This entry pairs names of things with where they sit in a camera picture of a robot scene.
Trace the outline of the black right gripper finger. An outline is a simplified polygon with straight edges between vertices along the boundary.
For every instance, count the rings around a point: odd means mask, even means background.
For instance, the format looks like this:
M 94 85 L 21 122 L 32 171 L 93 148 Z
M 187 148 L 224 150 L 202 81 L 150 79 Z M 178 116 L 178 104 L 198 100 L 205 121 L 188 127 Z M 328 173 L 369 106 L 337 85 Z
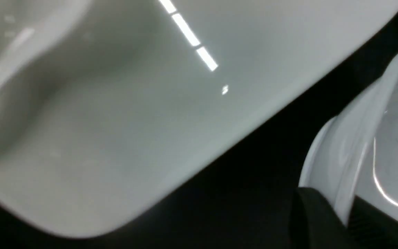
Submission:
M 398 249 L 398 222 L 355 197 L 347 224 L 316 189 L 294 189 L 289 218 L 291 249 Z

